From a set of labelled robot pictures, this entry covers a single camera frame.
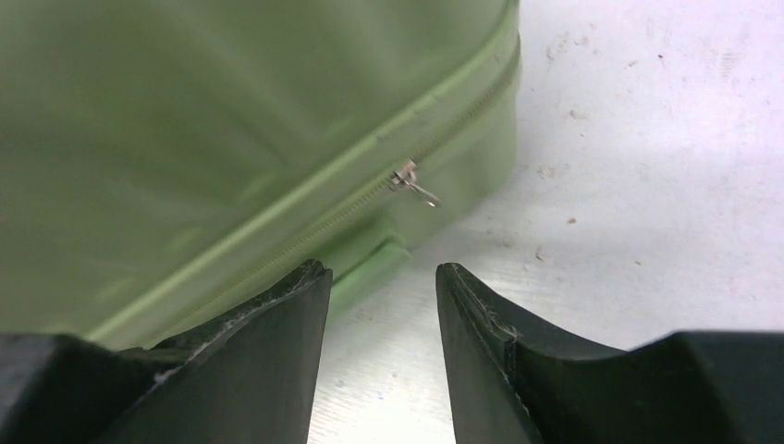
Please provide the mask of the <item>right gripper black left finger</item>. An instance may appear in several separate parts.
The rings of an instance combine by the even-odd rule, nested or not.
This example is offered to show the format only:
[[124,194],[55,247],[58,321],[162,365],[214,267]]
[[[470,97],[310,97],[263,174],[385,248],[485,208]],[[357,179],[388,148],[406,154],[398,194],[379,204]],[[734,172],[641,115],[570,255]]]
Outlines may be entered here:
[[1,337],[5,443],[304,443],[330,301],[317,261],[150,349]]

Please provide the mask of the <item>green suitcase with blue lining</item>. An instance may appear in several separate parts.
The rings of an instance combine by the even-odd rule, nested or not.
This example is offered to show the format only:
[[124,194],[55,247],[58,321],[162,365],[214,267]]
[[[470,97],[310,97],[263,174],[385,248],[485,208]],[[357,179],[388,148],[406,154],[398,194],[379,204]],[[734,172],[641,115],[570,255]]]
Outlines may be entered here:
[[516,156],[516,1],[5,1],[1,328],[149,347],[352,297]]

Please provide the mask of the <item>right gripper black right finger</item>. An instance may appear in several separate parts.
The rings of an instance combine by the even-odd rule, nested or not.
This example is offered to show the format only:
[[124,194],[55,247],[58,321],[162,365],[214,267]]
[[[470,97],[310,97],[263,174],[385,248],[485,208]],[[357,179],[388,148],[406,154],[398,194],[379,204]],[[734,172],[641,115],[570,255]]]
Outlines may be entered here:
[[687,330],[632,351],[558,327],[464,266],[435,272],[459,443],[779,443],[783,336]]

